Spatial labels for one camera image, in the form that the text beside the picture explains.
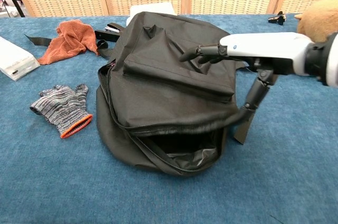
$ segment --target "table surface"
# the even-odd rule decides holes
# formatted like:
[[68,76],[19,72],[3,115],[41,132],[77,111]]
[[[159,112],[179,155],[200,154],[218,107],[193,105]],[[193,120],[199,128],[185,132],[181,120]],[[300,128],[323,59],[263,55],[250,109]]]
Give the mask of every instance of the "table surface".
[[[297,21],[270,15],[189,15],[232,33],[295,32]],[[127,17],[76,17],[94,29]],[[0,36],[41,57],[24,35],[53,38],[71,17],[0,18]],[[281,76],[261,104],[247,141],[229,139],[224,156],[193,178],[138,170],[116,160],[96,128],[92,52],[40,66],[17,82],[0,73],[0,223],[337,223],[338,90],[313,78]],[[254,80],[237,73],[241,105]],[[61,139],[30,111],[41,90],[89,87],[94,119]]]

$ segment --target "rust-colored cloth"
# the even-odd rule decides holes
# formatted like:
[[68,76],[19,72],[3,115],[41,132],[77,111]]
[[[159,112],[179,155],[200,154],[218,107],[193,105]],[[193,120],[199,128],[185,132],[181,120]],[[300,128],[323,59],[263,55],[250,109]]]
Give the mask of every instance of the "rust-colored cloth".
[[52,39],[40,64],[51,64],[85,52],[86,49],[99,55],[93,28],[80,20],[61,22],[57,28],[58,37]]

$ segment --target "plush toy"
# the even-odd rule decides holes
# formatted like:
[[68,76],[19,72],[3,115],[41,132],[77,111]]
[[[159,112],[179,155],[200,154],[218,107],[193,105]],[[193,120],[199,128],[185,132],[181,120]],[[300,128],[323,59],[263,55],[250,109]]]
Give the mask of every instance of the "plush toy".
[[299,20],[298,33],[313,42],[325,42],[330,34],[338,31],[338,0],[317,1],[295,18]]

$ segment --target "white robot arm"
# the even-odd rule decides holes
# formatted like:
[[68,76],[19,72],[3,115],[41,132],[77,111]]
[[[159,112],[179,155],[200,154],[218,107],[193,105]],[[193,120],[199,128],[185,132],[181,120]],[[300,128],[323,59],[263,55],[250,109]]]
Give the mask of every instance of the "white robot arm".
[[294,32],[232,34],[216,45],[187,50],[180,61],[197,57],[201,64],[245,61],[251,71],[258,72],[245,104],[227,119],[228,125],[249,120],[279,74],[315,76],[325,86],[338,87],[338,32],[322,43],[314,43],[307,36]]

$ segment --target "black bag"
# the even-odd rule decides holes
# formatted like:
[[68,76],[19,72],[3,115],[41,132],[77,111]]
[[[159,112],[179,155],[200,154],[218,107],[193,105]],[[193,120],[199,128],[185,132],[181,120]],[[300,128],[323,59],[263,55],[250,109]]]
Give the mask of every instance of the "black bag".
[[204,21],[143,12],[134,16],[99,70],[97,127],[119,160],[172,175],[195,175],[222,155],[225,120],[239,111],[242,62],[179,62],[191,47],[228,35]]

